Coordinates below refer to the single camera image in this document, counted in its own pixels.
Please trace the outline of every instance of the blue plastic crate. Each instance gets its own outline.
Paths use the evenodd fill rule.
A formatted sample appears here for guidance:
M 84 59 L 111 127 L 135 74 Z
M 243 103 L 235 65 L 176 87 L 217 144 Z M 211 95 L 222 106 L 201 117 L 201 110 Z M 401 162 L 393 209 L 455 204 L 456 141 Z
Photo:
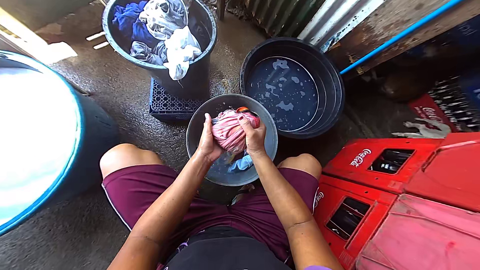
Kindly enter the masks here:
M 148 113 L 160 121 L 189 120 L 204 102 L 172 96 L 152 78 Z

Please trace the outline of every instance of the blue barrel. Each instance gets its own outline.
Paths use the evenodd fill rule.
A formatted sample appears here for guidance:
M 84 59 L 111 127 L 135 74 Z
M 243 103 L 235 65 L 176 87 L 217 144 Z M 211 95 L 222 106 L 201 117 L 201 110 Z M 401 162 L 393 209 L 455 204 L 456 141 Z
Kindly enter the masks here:
M 119 143 L 105 111 L 60 75 L 0 50 L 0 235 L 47 203 L 100 185 L 99 161 Z

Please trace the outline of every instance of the pink cloth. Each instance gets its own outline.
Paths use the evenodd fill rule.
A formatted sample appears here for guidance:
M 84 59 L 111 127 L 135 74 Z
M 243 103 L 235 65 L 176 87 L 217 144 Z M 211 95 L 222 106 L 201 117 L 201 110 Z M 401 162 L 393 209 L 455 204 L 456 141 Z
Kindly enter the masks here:
M 232 154 L 241 153 L 247 148 L 245 132 L 240 126 L 239 118 L 243 116 L 250 121 L 253 128 L 260 126 L 260 119 L 249 112 L 237 113 L 226 110 L 218 114 L 216 124 L 212 126 L 212 134 L 218 144 Z

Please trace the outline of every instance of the blue cloth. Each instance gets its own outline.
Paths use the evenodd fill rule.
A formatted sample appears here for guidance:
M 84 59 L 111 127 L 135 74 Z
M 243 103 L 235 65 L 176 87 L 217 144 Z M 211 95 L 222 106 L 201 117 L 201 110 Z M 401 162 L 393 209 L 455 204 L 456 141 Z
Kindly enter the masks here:
M 132 26 L 132 41 L 140 41 L 150 48 L 155 48 L 160 40 L 150 34 L 144 22 L 137 19 Z
M 115 6 L 112 23 L 120 30 L 124 38 L 130 39 L 129 42 L 140 41 L 148 47 L 154 48 L 159 40 L 154 38 L 148 32 L 145 23 L 138 19 L 146 4 L 147 1 L 140 1 L 138 4 L 130 3 L 125 7 Z
M 250 157 L 250 155 L 246 155 L 240 160 L 235 161 L 235 163 L 230 166 L 228 169 L 228 172 L 238 172 L 238 171 L 244 171 L 248 168 L 250 168 L 253 165 L 253 160 Z

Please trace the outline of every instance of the water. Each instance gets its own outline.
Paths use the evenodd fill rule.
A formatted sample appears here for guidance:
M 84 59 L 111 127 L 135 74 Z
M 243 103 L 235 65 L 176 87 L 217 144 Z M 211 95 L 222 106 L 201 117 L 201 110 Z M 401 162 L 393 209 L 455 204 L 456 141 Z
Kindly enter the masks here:
M 312 76 L 289 58 L 269 57 L 259 62 L 250 73 L 247 92 L 282 131 L 301 129 L 317 113 L 318 90 Z

